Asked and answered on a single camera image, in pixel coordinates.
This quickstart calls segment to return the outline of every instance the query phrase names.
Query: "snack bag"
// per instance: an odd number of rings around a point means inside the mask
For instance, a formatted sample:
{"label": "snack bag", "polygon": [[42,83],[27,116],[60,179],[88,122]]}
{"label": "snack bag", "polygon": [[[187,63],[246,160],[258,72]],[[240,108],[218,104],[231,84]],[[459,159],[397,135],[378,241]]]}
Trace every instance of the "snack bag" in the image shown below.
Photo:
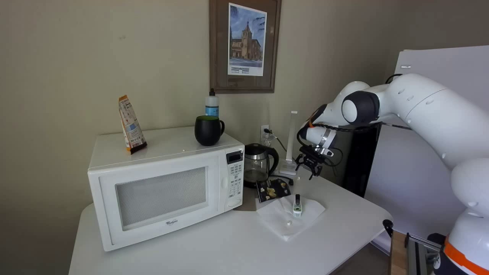
{"label": "snack bag", "polygon": [[119,114],[122,120],[122,131],[124,132],[124,138],[126,139],[126,149],[130,151],[132,155],[134,152],[143,149],[148,144],[144,139],[133,106],[127,98],[127,95],[119,98]]}

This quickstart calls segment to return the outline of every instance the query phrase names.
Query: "power outlet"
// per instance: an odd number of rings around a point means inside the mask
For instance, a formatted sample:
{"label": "power outlet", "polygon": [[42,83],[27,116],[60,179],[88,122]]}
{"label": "power outlet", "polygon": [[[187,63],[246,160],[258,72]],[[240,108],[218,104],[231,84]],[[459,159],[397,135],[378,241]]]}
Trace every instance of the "power outlet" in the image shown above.
{"label": "power outlet", "polygon": [[268,139],[268,134],[265,133],[265,129],[270,129],[270,125],[262,125],[260,128],[260,143],[265,145],[265,141]]}

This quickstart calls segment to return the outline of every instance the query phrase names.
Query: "toothbrush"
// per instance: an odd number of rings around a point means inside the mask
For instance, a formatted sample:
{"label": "toothbrush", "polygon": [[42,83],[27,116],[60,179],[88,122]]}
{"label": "toothbrush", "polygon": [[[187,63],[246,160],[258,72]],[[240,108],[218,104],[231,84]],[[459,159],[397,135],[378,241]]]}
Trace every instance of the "toothbrush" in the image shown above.
{"label": "toothbrush", "polygon": [[295,203],[292,208],[294,212],[294,217],[299,218],[302,215],[302,203],[301,203],[301,195],[295,194]]}

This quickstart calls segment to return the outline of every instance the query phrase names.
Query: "picture frame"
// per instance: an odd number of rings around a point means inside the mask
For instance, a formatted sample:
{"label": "picture frame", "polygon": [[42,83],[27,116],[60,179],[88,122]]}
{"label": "picture frame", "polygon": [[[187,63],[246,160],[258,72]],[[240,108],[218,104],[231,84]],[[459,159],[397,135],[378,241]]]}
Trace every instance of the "picture frame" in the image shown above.
{"label": "picture frame", "polygon": [[209,0],[210,88],[273,93],[282,0]]}

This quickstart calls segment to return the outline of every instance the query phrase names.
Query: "glass kettle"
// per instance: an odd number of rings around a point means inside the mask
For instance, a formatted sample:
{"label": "glass kettle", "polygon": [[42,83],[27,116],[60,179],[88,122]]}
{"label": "glass kettle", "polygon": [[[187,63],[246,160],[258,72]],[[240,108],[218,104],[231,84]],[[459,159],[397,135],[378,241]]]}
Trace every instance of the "glass kettle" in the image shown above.
{"label": "glass kettle", "polygon": [[275,149],[258,143],[248,144],[244,147],[244,185],[255,188],[257,181],[266,181],[278,165],[278,153]]}

